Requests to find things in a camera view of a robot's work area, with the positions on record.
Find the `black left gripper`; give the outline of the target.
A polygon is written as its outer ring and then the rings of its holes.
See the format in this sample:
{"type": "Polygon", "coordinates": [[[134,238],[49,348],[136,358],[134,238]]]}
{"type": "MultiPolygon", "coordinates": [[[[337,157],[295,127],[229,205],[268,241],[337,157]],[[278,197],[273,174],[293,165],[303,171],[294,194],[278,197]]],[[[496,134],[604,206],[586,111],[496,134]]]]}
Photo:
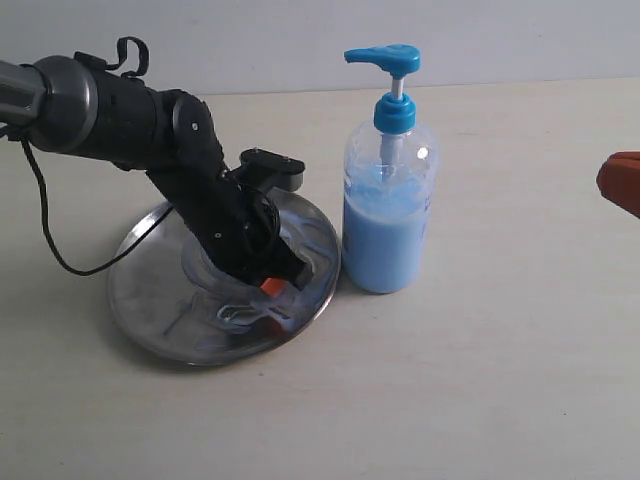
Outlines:
{"type": "Polygon", "coordinates": [[[277,297],[286,283],[304,289],[313,267],[281,237],[281,218],[269,197],[293,183],[282,173],[233,171],[207,185],[205,227],[200,239],[218,270],[277,297]]]}

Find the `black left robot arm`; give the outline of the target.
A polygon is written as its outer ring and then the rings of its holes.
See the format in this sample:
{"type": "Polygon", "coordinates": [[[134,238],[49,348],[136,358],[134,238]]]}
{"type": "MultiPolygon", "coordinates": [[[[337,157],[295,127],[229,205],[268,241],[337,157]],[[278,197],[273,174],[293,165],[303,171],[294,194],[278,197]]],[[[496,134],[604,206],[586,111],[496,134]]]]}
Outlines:
{"type": "Polygon", "coordinates": [[[311,264],[283,240],[272,189],[293,192],[303,162],[259,148],[229,168],[207,104],[180,90],[144,83],[138,65],[78,52],[1,66],[1,134],[35,150],[103,160],[144,172],[222,272],[272,292],[277,282],[303,289],[311,264]]]}

